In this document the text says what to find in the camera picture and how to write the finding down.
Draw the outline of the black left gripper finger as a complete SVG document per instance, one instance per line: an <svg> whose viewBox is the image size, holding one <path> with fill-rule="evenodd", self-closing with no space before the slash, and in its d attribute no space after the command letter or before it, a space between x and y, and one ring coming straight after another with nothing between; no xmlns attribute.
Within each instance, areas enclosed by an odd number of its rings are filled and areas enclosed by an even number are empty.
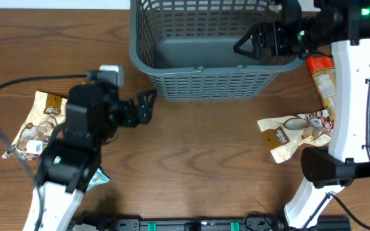
<svg viewBox="0 0 370 231"><path fill-rule="evenodd" d="M137 108L139 123L148 124L152 118L151 109Z"/></svg>
<svg viewBox="0 0 370 231"><path fill-rule="evenodd" d="M154 102L157 97L157 90L150 89L137 93L138 108L151 109L154 107Z"/></svg>

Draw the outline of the grey plastic lattice basket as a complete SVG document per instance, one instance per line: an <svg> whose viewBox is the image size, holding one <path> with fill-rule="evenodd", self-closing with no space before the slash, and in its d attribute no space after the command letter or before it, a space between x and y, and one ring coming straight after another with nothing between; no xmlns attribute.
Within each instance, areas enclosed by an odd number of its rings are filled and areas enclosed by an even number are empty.
<svg viewBox="0 0 370 231"><path fill-rule="evenodd" d="M251 26L278 17L262 0L131 0L130 59L168 100L250 98L303 64L234 52Z"/></svg>

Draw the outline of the beige mushroom pouch brown label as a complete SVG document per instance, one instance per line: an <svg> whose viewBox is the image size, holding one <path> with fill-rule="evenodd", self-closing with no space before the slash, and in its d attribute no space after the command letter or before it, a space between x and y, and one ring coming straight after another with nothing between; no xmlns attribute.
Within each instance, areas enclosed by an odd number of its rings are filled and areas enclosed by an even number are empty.
<svg viewBox="0 0 370 231"><path fill-rule="evenodd" d="M265 118L258 121L261 134L276 163L292 157L303 144L321 147L331 140L334 122L326 109L312 113Z"/></svg>

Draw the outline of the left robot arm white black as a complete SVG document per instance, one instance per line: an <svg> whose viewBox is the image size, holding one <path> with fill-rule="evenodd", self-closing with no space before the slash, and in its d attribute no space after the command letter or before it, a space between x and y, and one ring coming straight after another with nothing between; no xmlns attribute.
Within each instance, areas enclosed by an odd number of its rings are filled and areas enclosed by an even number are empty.
<svg viewBox="0 0 370 231"><path fill-rule="evenodd" d="M58 125L40 156L25 230L66 230L101 164L101 147L119 127L147 124L156 89L122 101L117 86L97 81L70 89L66 120Z"/></svg>

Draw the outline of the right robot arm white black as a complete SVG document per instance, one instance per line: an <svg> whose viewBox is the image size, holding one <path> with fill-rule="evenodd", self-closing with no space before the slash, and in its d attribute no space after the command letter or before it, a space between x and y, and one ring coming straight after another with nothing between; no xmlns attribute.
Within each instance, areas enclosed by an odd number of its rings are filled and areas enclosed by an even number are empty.
<svg viewBox="0 0 370 231"><path fill-rule="evenodd" d="M282 1L280 21L251 26L233 47L253 59L265 52L304 58L331 47L337 84L331 140L303 150L303 181L274 221L275 230L336 230L319 215L355 179L370 177L370 0L314 5L319 12L303 17L297 1Z"/></svg>

